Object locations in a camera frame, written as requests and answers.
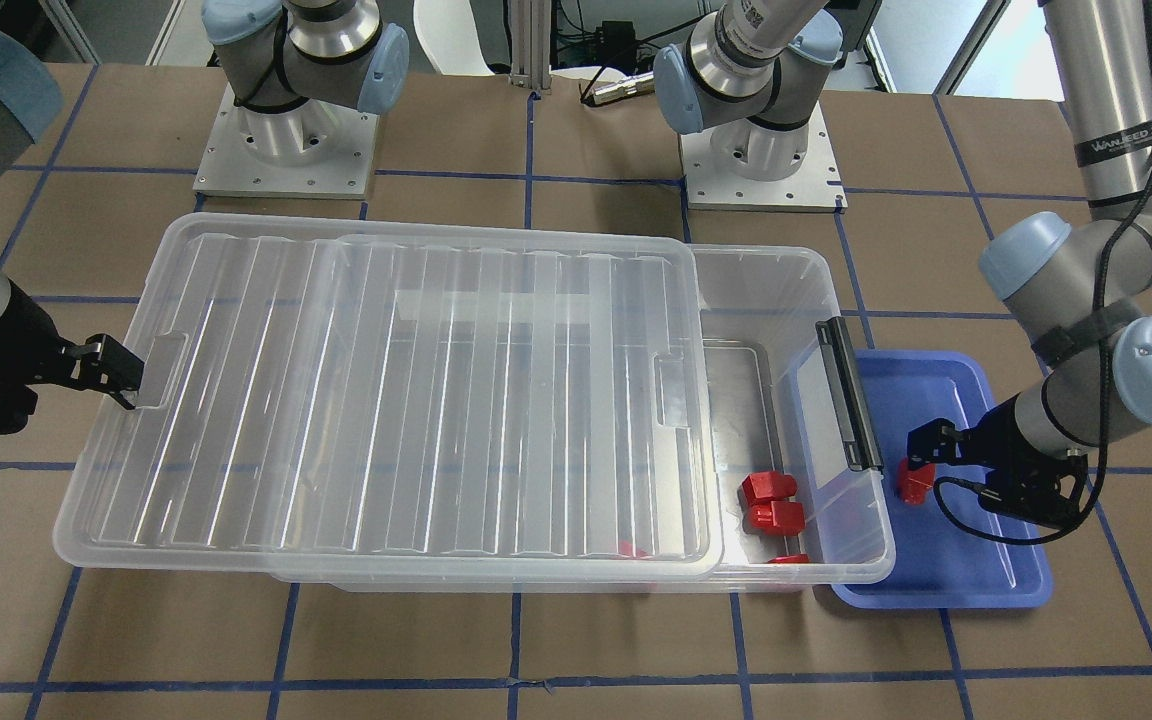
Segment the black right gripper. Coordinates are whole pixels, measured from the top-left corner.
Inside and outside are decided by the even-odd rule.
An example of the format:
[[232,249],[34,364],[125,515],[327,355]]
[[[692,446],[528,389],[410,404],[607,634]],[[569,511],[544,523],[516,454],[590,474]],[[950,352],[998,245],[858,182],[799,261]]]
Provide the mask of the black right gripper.
[[97,333],[81,343],[69,341],[32,300],[12,300],[3,327],[12,373],[23,382],[96,391],[124,410],[137,409],[145,361],[116,338]]

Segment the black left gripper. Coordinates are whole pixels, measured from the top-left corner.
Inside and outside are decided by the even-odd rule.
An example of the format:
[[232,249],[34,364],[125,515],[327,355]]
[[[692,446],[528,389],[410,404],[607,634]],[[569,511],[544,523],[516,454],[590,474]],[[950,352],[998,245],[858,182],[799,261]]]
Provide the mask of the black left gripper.
[[1014,406],[996,406],[973,427],[956,429],[952,420],[927,420],[910,430],[908,457],[952,467],[972,465],[1011,473],[1036,473],[1047,464],[1020,432]]

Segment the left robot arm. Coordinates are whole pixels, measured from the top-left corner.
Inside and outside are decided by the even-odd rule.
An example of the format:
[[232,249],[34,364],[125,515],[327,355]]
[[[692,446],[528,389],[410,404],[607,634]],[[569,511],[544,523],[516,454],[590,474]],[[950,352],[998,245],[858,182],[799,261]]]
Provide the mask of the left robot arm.
[[[998,233],[979,268],[1049,373],[958,439],[968,465],[1062,471],[1152,427],[1152,3],[1043,1],[1091,220],[1043,211]],[[820,1],[727,1],[655,55],[675,132],[723,128],[804,145],[841,29]]]

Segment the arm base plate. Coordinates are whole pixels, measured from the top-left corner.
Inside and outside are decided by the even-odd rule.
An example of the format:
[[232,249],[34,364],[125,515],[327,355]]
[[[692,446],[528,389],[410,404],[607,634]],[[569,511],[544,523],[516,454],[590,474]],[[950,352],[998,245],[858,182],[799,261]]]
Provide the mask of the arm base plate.
[[195,192],[233,199],[366,199],[382,118],[317,100],[262,114],[233,100],[232,88],[223,88]]
[[691,209],[835,213],[849,206],[820,105],[781,132],[737,120],[680,137]]

